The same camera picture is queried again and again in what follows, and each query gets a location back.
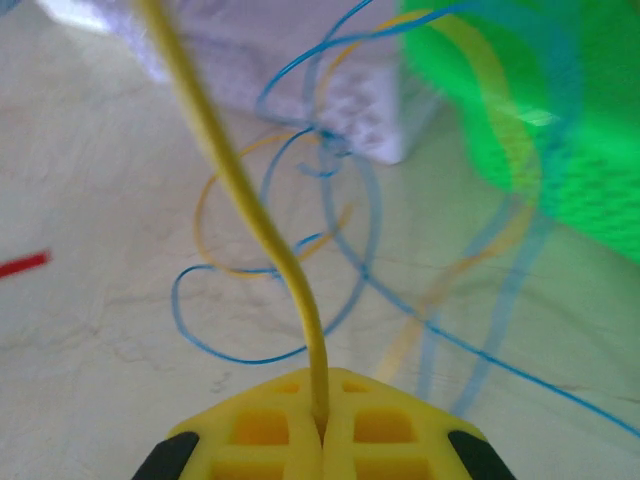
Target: thin wire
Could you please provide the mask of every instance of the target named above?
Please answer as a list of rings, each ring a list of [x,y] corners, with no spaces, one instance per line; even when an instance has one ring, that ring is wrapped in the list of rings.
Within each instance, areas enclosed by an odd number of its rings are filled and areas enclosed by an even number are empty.
[[[300,263],[280,236],[258,196],[205,93],[195,67],[180,43],[169,18],[157,0],[138,0],[150,33],[169,66],[192,127],[208,155],[217,166],[239,213],[285,279],[298,308],[309,350],[311,365],[311,411],[320,434],[329,417],[329,372],[322,325],[311,287]]]
[[[269,96],[273,88],[276,86],[278,82],[282,80],[282,78],[285,75],[291,72],[294,68],[298,67],[299,65],[302,65],[304,62],[306,62],[310,58],[313,58],[315,55],[325,52],[326,50],[339,47],[341,45],[350,45],[355,42],[370,41],[378,38],[390,37],[394,35],[399,35],[401,33],[406,33],[416,27],[425,25],[428,22],[437,20],[438,18],[444,17],[446,15],[462,12],[465,10],[465,8],[466,8],[466,4],[462,4],[462,3],[450,5],[448,7],[439,9],[433,13],[424,15],[416,20],[404,22],[394,27],[386,28],[383,30],[375,31],[375,32],[354,33],[354,34],[346,35],[344,37],[333,38],[327,42],[316,45],[315,47],[307,50],[306,52],[298,56],[295,60],[291,61],[267,83],[264,90],[258,96],[258,99],[256,102],[256,115],[259,118],[271,120],[282,125],[294,126],[294,127],[297,126],[300,128],[305,128],[309,126],[310,122],[304,121],[304,120],[299,120],[299,119],[294,119],[293,121],[291,121],[290,119],[283,120],[282,118],[279,118],[271,114],[266,107],[267,97]]]
[[[484,18],[511,28],[518,32],[532,50],[537,51],[538,58],[543,59],[543,66],[549,78],[551,101],[557,111],[563,112],[563,119],[553,125],[548,135],[550,140],[541,155],[542,185],[540,192],[545,191],[546,185],[558,183],[563,178],[563,170],[569,162],[570,151],[562,150],[561,158],[553,159],[558,150],[558,145],[565,137],[572,125],[579,118],[582,105],[581,72],[575,45],[562,28],[554,25],[547,17],[542,18],[537,12],[524,9],[518,5],[508,5],[500,9],[485,9],[474,4],[471,11],[480,14]],[[540,44],[540,32],[550,32],[552,42],[548,45]],[[563,82],[558,82],[557,72],[565,72]],[[551,199],[551,204],[558,205],[558,199]],[[497,353],[501,343],[506,337],[512,312],[515,307],[515,298],[524,282],[522,272],[527,272],[542,251],[546,237],[551,232],[551,224],[543,218],[538,218],[537,223],[532,224],[525,243],[509,274],[504,279],[496,305],[491,314],[491,326],[483,345],[484,350]],[[453,405],[452,413],[464,416],[473,404],[480,392],[482,384],[486,382],[489,374],[489,364],[480,360],[476,362],[473,372]]]
[[[314,236],[312,235],[310,237],[307,237],[307,239],[305,240],[312,241],[313,237]],[[198,347],[200,350],[202,350],[205,353],[213,355],[214,357],[220,358],[222,360],[226,360],[228,362],[239,363],[243,365],[267,365],[269,363],[280,362],[282,360],[286,360],[287,358],[291,358],[295,355],[298,355],[299,353],[303,353],[307,350],[307,346],[304,345],[304,346],[295,348],[289,352],[276,355],[273,357],[251,360],[251,359],[246,359],[246,358],[241,358],[241,357],[236,357],[233,355],[226,354],[220,350],[217,350],[211,347],[209,344],[199,339],[196,335],[192,334],[189,328],[187,327],[184,321],[184,318],[182,317],[182,307],[180,302],[180,285],[182,284],[182,280],[184,279],[184,277],[186,277],[192,272],[199,271],[199,270],[209,271],[209,272],[217,271],[217,269],[214,266],[209,264],[194,265],[192,267],[189,267],[183,270],[180,273],[180,275],[178,275],[178,277],[175,279],[175,281],[173,282],[173,286],[171,287],[171,310],[173,313],[174,321],[176,323],[176,326],[180,334],[184,338],[186,338],[189,342],[191,342],[194,346]],[[251,274],[270,274],[273,272],[273,269],[256,268],[256,269],[247,269],[244,271],[246,273],[251,273]],[[363,288],[364,288],[364,282],[360,281],[359,284],[356,285],[356,288],[354,288],[345,306],[341,309],[341,312],[339,312],[338,315],[336,315],[336,317],[324,329],[323,331],[324,335],[329,335],[344,321],[348,313],[353,309],[353,307],[355,307],[355,304],[357,303],[357,300],[360,294],[362,293]]]
[[[338,30],[356,13],[362,10],[364,7],[369,5],[372,0],[363,0],[355,7],[353,7],[349,12],[346,13],[340,20],[336,22],[336,24],[327,32],[324,36],[320,44],[326,43],[331,38],[338,33]],[[322,52],[318,53],[311,57],[309,61],[309,67],[307,68],[304,76],[304,84],[302,90],[302,100],[303,104],[307,106],[307,116],[311,119],[312,124],[316,122],[316,108],[315,108],[315,82],[316,77],[318,76],[318,67],[320,66],[320,62],[322,61]]]
[[[509,208],[510,202],[508,197],[500,205],[498,211],[494,214],[493,218],[487,223],[487,225],[474,237],[469,246],[462,253],[463,257],[469,257],[476,255],[478,252],[486,248],[495,236],[495,232],[501,231],[505,228],[509,220],[511,219],[511,209]],[[439,327],[441,319],[440,311],[436,311],[431,319],[427,323],[431,323],[435,327]],[[418,382],[416,388],[416,395],[420,398],[426,399],[429,394],[431,375],[429,374],[429,366],[433,365],[433,359],[435,357],[435,350],[437,348],[437,336],[433,335],[428,328],[424,329],[424,339],[422,343],[422,354],[420,358],[420,370],[418,373]]]
[[[401,20],[407,19],[407,18],[415,18],[418,17],[420,15],[424,15],[425,13],[429,13],[429,12],[412,12],[409,14],[405,14],[403,16],[397,17],[396,19],[392,19],[389,22],[386,22],[382,25],[380,25],[377,30],[381,29],[381,28],[386,28],[390,25],[394,25],[396,23],[398,23]],[[449,23],[454,23],[454,22],[458,22],[458,25],[452,25],[452,27],[455,27],[452,29],[452,31],[447,32],[447,27],[449,26],[447,23],[439,23],[438,25],[436,25],[434,28],[440,29],[440,30],[444,30],[445,33],[448,33],[449,37],[452,39],[456,39],[455,36],[453,35],[453,33],[457,32],[460,33],[462,31],[462,37],[463,38],[467,38],[467,39],[471,39],[471,43],[473,44],[474,47],[474,51],[477,53],[477,48],[478,45],[483,46],[484,50],[485,50],[485,54],[484,55],[475,55],[475,57],[471,57],[469,59],[470,62],[473,63],[473,59],[481,59],[481,62],[485,62],[485,63],[480,63],[478,64],[478,62],[475,62],[474,65],[474,70],[477,72],[477,76],[479,77],[479,81],[482,83],[483,79],[485,78],[491,78],[491,75],[488,74],[488,72],[498,72],[500,73],[502,71],[501,68],[501,64],[500,62],[497,60],[497,57],[495,57],[495,55],[493,54],[493,52],[491,51],[490,46],[487,44],[487,42],[484,40],[484,38],[480,37],[479,33],[476,31],[470,31],[472,30],[468,25],[466,24],[462,24],[462,21],[459,19],[453,19],[451,17],[449,17],[447,19],[449,21]],[[465,51],[464,45],[460,45],[460,39],[457,39],[458,43],[458,47],[462,50]],[[351,45],[350,47],[348,47],[347,49],[345,49],[335,60],[334,62],[329,66],[323,81],[321,82],[320,85],[320,96],[319,98],[322,99],[324,98],[324,91],[326,90],[326,86],[328,83],[328,79],[333,75],[336,67],[342,63],[345,58],[351,54],[353,52],[353,50],[355,50],[355,48],[357,48],[359,46],[360,43],[356,43],[354,45]],[[488,65],[487,68],[482,68],[486,62],[488,60],[493,60],[493,65]],[[504,79],[504,75],[502,75],[502,77],[500,75],[498,75],[498,78],[503,78]],[[503,80],[502,83],[498,82],[498,87],[502,87],[502,90],[504,90],[505,92],[507,91],[507,83],[506,80]],[[484,91],[489,91],[489,85],[485,85],[485,88],[483,88]],[[502,96],[503,98],[508,98],[508,94],[503,93],[502,95],[498,95],[499,97]],[[504,126],[504,118],[500,118],[500,117],[496,117],[494,115],[494,118],[490,118],[490,121],[494,127],[494,129],[496,129],[497,127],[503,127],[504,129],[508,129],[508,127]],[[526,132],[522,129],[521,125],[522,123],[519,122],[517,119],[513,119],[513,121],[511,122],[512,124],[514,124],[515,122],[515,127],[520,127],[519,130],[519,135],[518,137],[521,138],[527,138]],[[510,136],[513,139],[514,138],[514,130],[516,128],[513,128],[514,125],[512,125]],[[507,158],[511,159],[510,164],[516,165],[516,168],[514,169],[514,171],[512,172],[512,177],[513,178],[520,178],[520,175],[518,175],[517,173],[518,170],[522,169],[523,166],[523,162],[522,161],[518,161],[518,158],[516,157],[516,155],[518,155],[519,151],[522,151],[522,149],[520,148],[520,144],[523,142],[510,142],[507,145],[508,146],[517,146],[519,147],[517,150],[512,150],[511,152],[508,151],[507,149]],[[526,229],[522,230],[522,234],[519,235],[520,237],[524,236]],[[533,259],[535,258],[535,256],[533,253],[530,253],[530,262],[533,261]],[[507,287],[510,283],[509,281],[511,280],[511,278],[507,278],[507,280],[505,281],[504,286]],[[441,298],[444,297],[444,294],[446,293],[446,290],[444,290],[441,293]],[[485,344],[486,346],[492,346],[493,348],[495,348],[497,350],[497,348],[499,348],[499,345],[501,343],[501,339],[504,338],[505,332],[506,332],[506,328],[510,319],[510,311],[509,309],[505,309],[502,308],[500,309],[500,301],[501,300],[505,300],[508,301],[509,299],[514,299],[515,298],[515,294],[516,292],[513,292],[512,295],[509,296],[504,296],[504,295],[500,295],[499,297],[499,302],[497,305],[497,309],[496,311],[503,313],[503,315],[494,315],[494,328],[491,329],[491,334],[489,336],[489,338],[487,339],[487,343]],[[392,376],[395,373],[395,370],[397,370],[397,368],[399,368],[400,362],[402,357],[404,357],[404,355],[406,355],[408,353],[408,351],[411,348],[411,345],[414,342],[414,339],[416,338],[415,335],[412,334],[412,331],[415,330],[415,325],[413,323],[410,323],[407,325],[406,327],[406,331],[401,334],[396,342],[394,344],[392,344],[389,354],[386,357],[386,360],[383,362],[382,366],[381,366],[381,375],[383,375],[382,380],[388,380],[390,378],[390,376]],[[428,356],[426,354],[423,355],[423,358],[428,358]],[[422,363],[422,368],[421,368],[421,377],[425,376],[425,372],[426,368],[425,368],[425,364]],[[467,387],[471,386],[472,388],[467,388],[465,387],[462,396],[466,397],[467,402],[470,404],[473,401],[473,398],[475,396],[475,394],[477,394],[477,392],[479,391],[479,384],[482,382],[482,380],[484,379],[484,377],[486,377],[486,375],[488,374],[488,370],[483,369],[482,368],[482,362],[479,362],[476,365],[476,368],[474,369],[474,375],[472,376],[472,378],[469,380],[469,383],[467,384]]]
[[[274,136],[265,138],[263,140],[255,142],[254,144],[242,150],[240,152],[240,156],[244,157],[245,155],[248,155],[249,153],[256,150],[257,148],[260,148],[262,146],[268,145],[273,142],[277,142],[279,140],[289,139],[290,136],[291,136],[290,134],[282,134],[282,135],[274,135]],[[246,269],[237,269],[237,268],[227,267],[226,265],[223,265],[222,263],[218,262],[218,260],[216,260],[207,249],[204,243],[204,239],[202,237],[202,214],[204,211],[204,205],[209,195],[209,192],[211,191],[211,188],[215,185],[217,180],[218,180],[217,174],[213,174],[209,178],[204,188],[202,189],[202,192],[200,193],[200,198],[198,199],[198,203],[196,204],[194,220],[193,220],[193,238],[194,238],[198,253],[202,258],[205,259],[205,261],[208,264],[215,267],[217,270],[221,270],[224,273],[234,277],[254,278],[254,277],[261,277],[264,275],[279,276],[279,273],[274,268],[257,269],[257,270],[254,269],[252,271],[248,271]],[[337,228],[344,228],[345,225],[349,222],[349,219],[351,218],[352,213],[353,213],[353,205],[347,204],[344,208],[342,215],[340,216],[340,220],[338,222]],[[326,233],[314,234],[312,243],[302,251],[296,251],[294,247],[294,254],[296,255],[296,257],[300,262],[303,262],[309,257],[311,257],[313,254],[315,254],[323,246],[325,246],[329,241],[331,241],[334,234],[335,232],[332,232],[332,231],[329,231]]]
[[[400,15],[388,22],[383,23],[376,30],[384,30],[390,26],[396,25],[399,22],[411,21],[416,18],[424,18],[425,15],[431,14],[430,11],[418,11],[410,12],[404,15]],[[463,52],[473,51],[476,55],[468,55],[469,61],[472,63],[478,81],[483,86],[483,91],[493,91],[497,93],[498,97],[503,98],[503,103],[508,103],[510,98],[509,87],[504,75],[502,65],[493,52],[493,49],[484,39],[484,37],[476,29],[469,26],[466,22],[455,17],[448,17],[443,19],[442,22],[434,24],[434,27],[443,33],[447,34],[458,45]],[[457,32],[462,31],[463,35],[456,36]],[[338,57],[330,64],[327,72],[325,73],[319,87],[320,105],[324,99],[324,92],[328,84],[328,79],[335,73],[336,68],[347,58],[348,55],[361,45],[362,42],[354,43],[346,48]],[[505,114],[499,113],[496,109],[492,109],[490,114],[490,123],[496,131],[498,138],[508,136],[511,138],[511,142],[508,142],[506,148],[507,158],[510,160],[509,165],[512,166],[512,177],[520,178],[520,171],[525,165],[524,155],[529,155],[530,151],[535,151],[533,144],[524,129],[522,122],[517,118],[509,117]],[[531,203],[535,204],[535,191],[533,192],[533,198]],[[424,307],[421,310],[426,310],[427,307],[433,309],[444,301],[448,291],[453,285],[456,277],[462,275],[469,268],[480,263],[482,260],[499,255],[518,243],[527,231],[527,226],[531,222],[533,215],[532,209],[523,209],[521,214],[516,216],[514,220],[505,228],[493,241],[490,246],[475,255],[473,258],[463,258],[451,266],[448,271],[439,277],[435,282],[435,285],[430,289],[427,299],[424,302]],[[383,358],[381,365],[378,369],[379,377],[381,381],[389,381],[399,368],[402,359],[411,350],[413,344],[418,338],[416,335],[411,334],[415,330],[415,325],[410,321],[406,325],[406,330],[401,334],[389,348],[388,354]]]
[[[457,5],[454,6],[456,8],[462,9],[461,5]],[[439,18],[440,16],[445,15],[446,13],[442,13],[440,12],[436,12],[436,13],[441,13],[441,15],[434,15],[431,17],[431,19],[433,18]],[[341,44],[348,44],[349,42],[353,42],[353,41],[358,41],[358,40],[370,40],[373,38],[380,38],[382,36],[387,36],[387,35],[392,35],[392,34],[397,34],[397,33],[403,33],[404,31],[408,31],[411,28],[414,28],[415,26],[419,26],[422,25],[424,23],[426,23],[425,17],[422,17],[416,21],[413,22],[407,22],[405,24],[399,25],[397,27],[393,27],[390,29],[386,29],[383,30],[381,32],[374,32],[374,33],[368,33],[368,34],[356,34],[356,35],[351,35],[351,36],[346,36],[346,37],[341,37],[338,39],[333,39],[329,42],[326,42],[324,44],[320,44],[317,45],[316,47],[314,47],[314,49],[311,49],[307,52],[305,52],[305,54],[301,55],[300,57],[298,57],[296,60],[294,60],[293,62],[291,62],[289,65],[287,65],[284,69],[282,69],[278,75],[276,75],[276,77],[274,77],[274,79],[271,80],[271,82],[269,82],[269,84],[267,85],[267,87],[265,88],[265,90],[263,91],[263,93],[260,96],[260,99],[258,101],[258,105],[257,105],[257,110],[260,111],[262,109],[262,111],[265,113],[266,116],[268,116],[269,114],[267,113],[268,111],[266,110],[266,108],[264,108],[264,103],[266,102],[266,98],[268,96],[268,93],[271,89],[273,89],[273,87],[275,86],[275,84],[277,84],[277,82],[284,76],[286,75],[289,71],[291,71],[293,68],[295,68],[296,66],[300,65],[301,63],[303,63],[304,61],[306,61],[307,59],[313,57],[313,55],[323,52],[329,48],[333,48],[335,46],[341,45]],[[313,131],[314,127],[307,127],[307,129],[305,131],[299,132],[298,136],[301,135],[305,135],[306,133],[310,133],[311,131]],[[266,198],[267,196],[267,191],[268,191],[268,181],[267,178],[271,176],[271,174],[273,173],[273,169],[275,169],[275,165],[277,164],[277,162],[279,161],[279,158],[284,154],[284,152],[286,151],[286,149],[288,148],[288,146],[293,143],[293,141],[295,141],[295,139],[292,137],[290,139],[291,141],[288,142],[287,145],[283,146],[283,148],[281,149],[281,151],[279,152],[277,158],[274,158],[274,161],[272,161],[270,168],[268,169],[267,175],[265,175],[265,179],[263,180],[263,187],[261,189],[261,197]],[[364,163],[360,163],[359,164],[359,170],[361,172],[361,175],[363,175],[363,178],[366,177],[366,169],[367,168],[371,168],[370,165],[368,165],[366,162]],[[331,198],[326,198],[325,195],[325,190],[326,187],[325,182],[328,183],[331,181],[330,179],[330,175],[324,175],[320,177],[320,180],[322,182],[323,185],[323,204],[325,205],[325,216],[327,217],[327,223],[331,228],[335,228],[337,223],[335,221],[335,217],[333,214],[334,209],[331,208],[331,210],[329,211],[329,209],[327,209],[327,206],[332,206],[332,199]],[[371,193],[370,190],[370,186],[367,186],[367,193],[368,195]],[[381,205],[379,205],[379,201],[376,202],[375,199],[372,199],[370,197],[370,215],[371,215],[371,221],[370,221],[370,236],[367,242],[367,249],[366,249],[366,253],[365,253],[365,259],[364,261],[360,261],[357,258],[357,255],[355,255],[355,253],[350,249],[350,247],[348,246],[348,244],[346,244],[346,242],[344,242],[344,239],[342,238],[342,234],[340,232],[339,229],[335,229],[336,234],[335,234],[335,241],[336,243],[339,245],[340,249],[343,251],[343,253],[345,253],[346,251],[350,251],[350,253],[352,253],[353,255],[350,257],[350,255],[346,255],[347,258],[350,260],[350,262],[354,265],[354,267],[356,267],[359,271],[360,271],[360,276],[358,279],[358,282],[356,284],[356,288],[354,288],[353,292],[352,292],[352,296],[350,298],[350,300],[352,300],[354,297],[357,298],[357,296],[359,296],[359,294],[361,293],[365,283],[369,283],[372,287],[374,287],[376,290],[378,290],[381,294],[383,294],[383,296],[385,296],[387,299],[389,299],[390,301],[392,301],[392,303],[394,303],[401,311],[409,314],[409,315],[415,315],[415,311],[413,311],[413,309],[407,305],[405,302],[403,302],[402,300],[400,300],[397,296],[395,296],[395,294],[389,290],[387,287],[385,287],[381,282],[379,282],[374,276],[371,275],[370,272],[370,261],[371,261],[371,255],[370,252],[371,251],[375,251],[375,245],[376,245],[376,238],[375,235],[372,235],[373,233],[377,233],[379,234],[379,218],[377,215],[375,215],[376,213],[376,207],[381,208]],[[211,269],[210,266],[200,266],[202,268],[208,268]],[[342,320],[344,319],[344,317],[346,316],[346,314],[348,313],[348,311],[353,308],[353,305],[355,305],[355,301],[351,301],[351,302],[347,302],[347,304],[345,304],[345,307],[343,307],[339,313],[338,316],[336,316],[337,320],[338,317],[340,315],[342,315]],[[445,338],[446,340],[448,340],[449,342],[457,345],[460,348],[463,348],[464,350],[467,350],[475,355],[477,355],[479,358],[484,359],[485,361],[488,361],[489,363],[498,366],[499,368],[505,369],[507,371],[509,371],[510,373],[517,375],[521,378],[524,378],[525,380],[531,381],[543,388],[546,388],[547,390],[552,391],[553,393],[556,393],[560,396],[563,396],[571,401],[574,401],[575,403],[583,406],[584,408],[590,410],[593,413],[596,413],[598,415],[600,415],[601,417],[613,422],[614,424],[622,427],[623,429],[625,429],[626,431],[632,433],[634,436],[638,437],[640,436],[640,433],[638,432],[638,430],[631,426],[630,424],[624,422],[623,420],[615,417],[614,415],[600,409],[599,407],[596,407],[592,404],[590,404],[589,402],[586,402],[583,399],[580,399],[568,392],[565,392],[557,387],[555,387],[554,385],[549,384],[548,382],[545,382],[541,379],[539,379],[538,377],[535,377],[527,372],[524,372],[520,369],[518,369],[517,367],[513,367],[509,364],[507,364],[506,362],[503,362],[497,358],[495,358],[493,355],[478,349],[476,347],[473,347],[471,345],[469,345],[468,343],[466,343],[465,341],[455,337],[454,335],[446,332],[445,330],[439,328],[436,325],[433,325],[432,323],[427,323],[426,324],[426,328],[431,331],[432,333],[434,333],[435,335]]]

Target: floor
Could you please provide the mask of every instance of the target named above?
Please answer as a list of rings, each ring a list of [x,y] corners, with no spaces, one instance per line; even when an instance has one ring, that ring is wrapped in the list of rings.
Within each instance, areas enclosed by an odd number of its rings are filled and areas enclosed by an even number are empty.
[[[130,478],[168,429],[248,387],[302,367],[224,362],[176,331],[169,292],[200,262],[192,212],[206,178],[176,102],[119,41],[51,23],[29,2],[0,18],[0,261],[50,249],[43,268],[0,280],[0,477]],[[276,130],[227,113],[245,146]],[[255,178],[275,147],[248,157]],[[317,180],[283,160],[271,211],[292,243],[325,225]],[[355,169],[336,182],[352,201],[345,237],[361,252],[367,199]],[[501,201],[469,168],[451,109],[412,158],[376,167],[384,224],[374,273],[409,302]],[[264,265],[220,191],[207,203],[208,246],[235,266]],[[514,254],[487,261],[444,307],[442,325],[481,346]],[[357,279],[335,245],[305,263],[323,319]],[[499,356],[640,426],[640,268],[558,226],[527,275]],[[181,298],[195,333],[247,358],[302,342],[273,279],[194,273]],[[371,375],[405,317],[371,288],[328,339],[332,365]],[[415,392],[418,353],[395,379]],[[475,358],[440,341],[428,400],[449,409]],[[632,479],[638,438],[494,368],[468,413],[519,479]]]

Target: green object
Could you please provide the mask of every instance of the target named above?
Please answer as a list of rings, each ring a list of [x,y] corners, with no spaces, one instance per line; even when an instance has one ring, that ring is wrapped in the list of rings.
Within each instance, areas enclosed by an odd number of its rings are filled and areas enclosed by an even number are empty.
[[[559,221],[640,262],[640,13],[635,0],[480,0],[486,8],[521,7],[559,25],[571,38],[582,78],[581,114],[563,148],[570,152],[561,181],[546,182],[541,207]],[[452,5],[449,0],[404,0],[405,12]],[[538,151],[562,112],[551,104],[543,59],[518,31],[474,13],[458,15],[489,42],[499,58],[514,101]],[[540,41],[548,37],[540,31]],[[412,69],[444,90],[461,110],[470,158],[489,182],[515,189],[500,140],[489,123],[492,105],[467,54],[436,29],[405,36]],[[562,82],[562,69],[551,81]]]

